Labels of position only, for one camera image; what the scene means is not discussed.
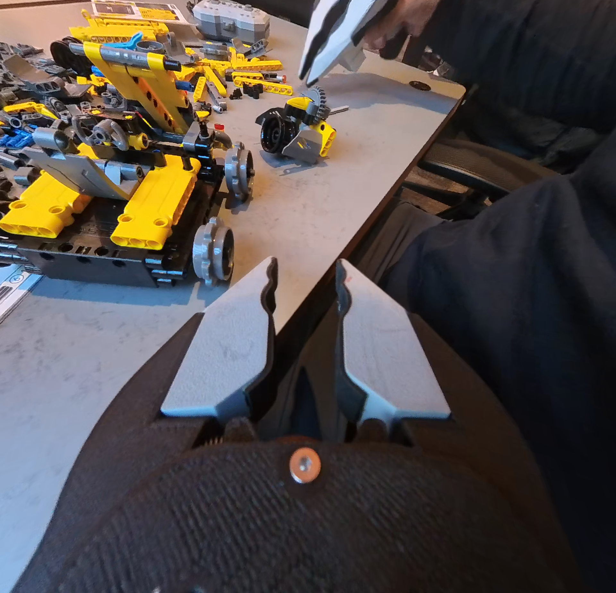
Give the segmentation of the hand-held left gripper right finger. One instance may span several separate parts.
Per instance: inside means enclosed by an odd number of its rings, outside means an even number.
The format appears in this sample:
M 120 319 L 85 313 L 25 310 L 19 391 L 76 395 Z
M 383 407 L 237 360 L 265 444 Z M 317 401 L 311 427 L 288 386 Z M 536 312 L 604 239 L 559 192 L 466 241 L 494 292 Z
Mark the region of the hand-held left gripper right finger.
M 336 263 L 335 392 L 350 427 L 375 420 L 390 435 L 407 419 L 451 419 L 405 309 L 348 260 Z

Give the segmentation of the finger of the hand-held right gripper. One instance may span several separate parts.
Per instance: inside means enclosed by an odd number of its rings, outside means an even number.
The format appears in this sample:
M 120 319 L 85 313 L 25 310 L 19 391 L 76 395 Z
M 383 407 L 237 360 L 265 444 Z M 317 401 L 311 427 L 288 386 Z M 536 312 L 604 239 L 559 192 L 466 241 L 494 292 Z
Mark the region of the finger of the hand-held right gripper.
M 301 81 L 317 81 L 341 60 L 350 38 L 335 38 L 334 33 L 341 25 L 350 1 L 315 0 L 299 64 Z
M 337 65 L 377 0 L 315 0 L 306 35 L 306 86 Z

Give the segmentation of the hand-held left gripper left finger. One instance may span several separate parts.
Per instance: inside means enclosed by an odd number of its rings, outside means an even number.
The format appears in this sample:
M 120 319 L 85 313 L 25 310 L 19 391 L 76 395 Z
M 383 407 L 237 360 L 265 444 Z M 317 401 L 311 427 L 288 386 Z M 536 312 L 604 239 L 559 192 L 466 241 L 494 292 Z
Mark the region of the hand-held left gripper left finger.
M 278 262 L 264 259 L 203 318 L 161 405 L 168 417 L 261 419 L 277 397 L 273 367 Z

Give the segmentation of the spread of yellow beams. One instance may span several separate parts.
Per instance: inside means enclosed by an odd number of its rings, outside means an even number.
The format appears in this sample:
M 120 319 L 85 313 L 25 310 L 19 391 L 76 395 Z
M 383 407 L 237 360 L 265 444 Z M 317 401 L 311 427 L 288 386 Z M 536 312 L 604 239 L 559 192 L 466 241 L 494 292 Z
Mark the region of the spread of yellow beams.
M 262 86 L 262 92 L 293 95 L 281 61 L 258 57 L 251 48 L 242 49 L 242 46 L 243 43 L 238 47 L 207 43 L 200 51 L 187 48 L 196 57 L 189 66 L 214 86 L 210 90 L 213 96 L 226 98 L 236 88 L 256 84 Z

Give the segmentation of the yellow brick wheel subassembly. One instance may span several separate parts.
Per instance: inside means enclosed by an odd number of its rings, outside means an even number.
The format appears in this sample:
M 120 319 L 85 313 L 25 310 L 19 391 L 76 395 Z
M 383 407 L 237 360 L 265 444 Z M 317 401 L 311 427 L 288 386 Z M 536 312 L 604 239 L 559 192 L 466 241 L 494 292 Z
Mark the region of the yellow brick wheel subassembly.
M 257 117 L 262 149 L 315 164 L 327 156 L 335 140 L 336 130 L 327 122 L 330 113 L 326 92 L 314 84 L 301 96 L 290 98 L 284 107 L 271 108 Z

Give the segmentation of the yellow brick vehicle model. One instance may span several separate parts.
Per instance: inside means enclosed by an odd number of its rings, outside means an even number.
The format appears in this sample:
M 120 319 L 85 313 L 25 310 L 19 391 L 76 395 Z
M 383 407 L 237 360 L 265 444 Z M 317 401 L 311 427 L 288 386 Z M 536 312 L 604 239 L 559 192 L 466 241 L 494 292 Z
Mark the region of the yellow brick vehicle model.
M 84 42 L 68 47 L 86 56 Z M 1 108 L 33 100 L 58 114 L 25 150 L 41 175 L 25 188 L 1 181 L 1 265 L 138 287 L 173 286 L 190 272 L 209 287 L 228 281 L 234 234 L 216 197 L 223 183 L 239 203 L 250 196 L 252 154 L 223 126 L 208 129 L 204 77 L 174 35 L 142 37 L 126 63 L 132 79 L 93 55 L 78 76 L 39 49 L 14 47 L 66 89 L 35 97 L 1 85 Z

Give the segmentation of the pile of small connector pieces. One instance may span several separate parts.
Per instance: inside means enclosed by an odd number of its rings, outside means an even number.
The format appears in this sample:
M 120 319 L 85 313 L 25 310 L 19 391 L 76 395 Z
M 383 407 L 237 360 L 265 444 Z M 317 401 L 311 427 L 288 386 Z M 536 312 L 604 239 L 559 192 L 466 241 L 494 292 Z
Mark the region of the pile of small connector pieces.
M 33 100 L 6 105 L 1 109 L 1 181 L 11 181 L 25 188 L 41 170 L 26 155 L 35 145 L 34 132 L 48 128 L 58 120 L 50 106 Z

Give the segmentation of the person's right forearm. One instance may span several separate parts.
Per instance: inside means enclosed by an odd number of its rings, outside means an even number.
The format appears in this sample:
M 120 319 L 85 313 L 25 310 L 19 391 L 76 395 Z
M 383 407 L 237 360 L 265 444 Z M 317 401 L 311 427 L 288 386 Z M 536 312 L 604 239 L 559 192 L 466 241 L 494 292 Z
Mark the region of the person's right forearm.
M 427 45 L 527 114 L 615 127 L 615 0 L 440 0 Z

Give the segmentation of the grey desk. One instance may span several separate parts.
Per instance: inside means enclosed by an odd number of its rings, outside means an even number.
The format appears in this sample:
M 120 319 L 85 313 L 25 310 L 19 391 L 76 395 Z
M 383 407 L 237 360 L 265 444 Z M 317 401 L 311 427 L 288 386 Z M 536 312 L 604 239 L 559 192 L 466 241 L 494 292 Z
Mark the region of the grey desk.
M 429 92 L 415 90 L 422 81 Z M 235 234 L 239 281 L 278 258 L 275 329 L 304 318 L 301 304 L 347 255 L 465 93 L 395 61 L 367 54 L 358 73 L 336 68 L 320 84 L 337 137 L 322 165 L 260 153 L 256 116 L 284 102 L 243 98 L 220 120 L 253 153 L 251 200 L 220 210 Z M 90 431 L 130 377 L 226 287 L 193 279 L 134 288 L 43 278 L 1 323 L 1 592 L 9 592 L 49 523 Z

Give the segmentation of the person's right hand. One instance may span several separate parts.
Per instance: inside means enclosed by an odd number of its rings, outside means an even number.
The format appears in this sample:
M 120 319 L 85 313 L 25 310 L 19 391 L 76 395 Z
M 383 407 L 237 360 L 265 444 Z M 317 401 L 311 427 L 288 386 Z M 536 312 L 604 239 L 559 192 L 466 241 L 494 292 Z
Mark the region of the person's right hand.
M 371 27 L 364 36 L 364 46 L 380 50 L 400 30 L 419 36 L 441 0 L 398 0 L 393 10 Z

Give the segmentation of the grey battery box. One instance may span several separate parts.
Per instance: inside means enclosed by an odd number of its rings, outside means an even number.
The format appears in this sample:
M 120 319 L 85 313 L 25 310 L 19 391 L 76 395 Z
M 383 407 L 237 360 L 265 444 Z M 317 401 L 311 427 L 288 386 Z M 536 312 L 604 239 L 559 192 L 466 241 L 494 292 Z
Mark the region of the grey battery box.
M 270 35 L 270 16 L 251 5 L 226 0 L 201 0 L 190 12 L 207 37 L 220 41 L 240 39 L 254 44 Z

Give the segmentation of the sticker sheet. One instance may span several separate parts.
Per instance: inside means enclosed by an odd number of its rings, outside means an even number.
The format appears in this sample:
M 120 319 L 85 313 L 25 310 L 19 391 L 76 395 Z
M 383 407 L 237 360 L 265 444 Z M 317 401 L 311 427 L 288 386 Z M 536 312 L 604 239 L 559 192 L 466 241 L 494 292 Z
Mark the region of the sticker sheet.
M 124 20 L 153 20 L 188 25 L 181 10 L 174 4 L 130 0 L 90 0 L 97 17 Z

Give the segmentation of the blue brick separator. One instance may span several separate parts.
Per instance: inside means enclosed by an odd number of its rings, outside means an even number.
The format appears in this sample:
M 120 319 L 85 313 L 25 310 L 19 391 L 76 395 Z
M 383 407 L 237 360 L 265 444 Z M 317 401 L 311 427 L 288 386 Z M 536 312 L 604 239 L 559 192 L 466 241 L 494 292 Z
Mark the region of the blue brick separator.
M 111 65 L 118 67 L 118 70 L 115 72 L 118 78 L 121 72 L 125 72 L 128 78 L 132 79 L 133 77 L 130 75 L 129 71 L 127 71 L 126 63 L 130 59 L 128 55 L 136 53 L 136 45 L 142 37 L 143 34 L 138 32 L 126 43 L 109 44 L 85 41 L 83 43 L 84 52 L 88 58 L 90 58 L 90 55 L 93 55 L 97 64 L 104 61 L 108 67 Z

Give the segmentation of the stack of yellow panels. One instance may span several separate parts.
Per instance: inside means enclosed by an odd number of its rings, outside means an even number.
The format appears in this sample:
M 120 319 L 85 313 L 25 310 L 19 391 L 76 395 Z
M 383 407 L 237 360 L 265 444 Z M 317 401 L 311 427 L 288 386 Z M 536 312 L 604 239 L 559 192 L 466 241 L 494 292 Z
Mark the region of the stack of yellow panels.
M 138 32 L 147 41 L 158 41 L 169 33 L 169 28 L 163 22 L 155 20 L 93 17 L 86 10 L 82 11 L 82 16 L 88 22 L 87 26 L 69 27 L 70 35 L 80 41 L 127 43 Z

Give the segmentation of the white instruction booklet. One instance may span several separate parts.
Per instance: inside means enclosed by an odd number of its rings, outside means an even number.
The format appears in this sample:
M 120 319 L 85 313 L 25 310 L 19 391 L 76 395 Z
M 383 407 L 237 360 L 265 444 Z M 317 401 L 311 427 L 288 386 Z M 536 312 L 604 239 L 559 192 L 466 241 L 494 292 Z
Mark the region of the white instruction booklet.
M 38 284 L 42 274 L 19 264 L 1 265 L 1 323 Z

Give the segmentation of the black wheel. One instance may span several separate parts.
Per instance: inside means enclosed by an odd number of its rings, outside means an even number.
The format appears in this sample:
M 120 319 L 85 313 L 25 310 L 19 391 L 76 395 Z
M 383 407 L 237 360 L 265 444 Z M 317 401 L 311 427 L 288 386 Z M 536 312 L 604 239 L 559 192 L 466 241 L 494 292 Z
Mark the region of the black wheel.
M 51 56 L 58 66 L 71 69 L 78 76 L 87 76 L 90 72 L 90 61 L 85 55 L 73 53 L 68 47 L 71 43 L 81 44 L 81 41 L 67 36 L 51 42 L 49 46 Z

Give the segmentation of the pile of grey track links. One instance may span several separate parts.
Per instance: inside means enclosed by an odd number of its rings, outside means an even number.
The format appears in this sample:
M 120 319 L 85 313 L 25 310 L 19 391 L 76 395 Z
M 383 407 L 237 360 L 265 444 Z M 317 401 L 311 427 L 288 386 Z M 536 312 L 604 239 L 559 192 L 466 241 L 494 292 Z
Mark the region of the pile of grey track links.
M 58 77 L 35 67 L 17 53 L 17 48 L 1 43 L 1 85 L 20 89 L 35 97 L 58 97 L 65 94 L 66 83 Z

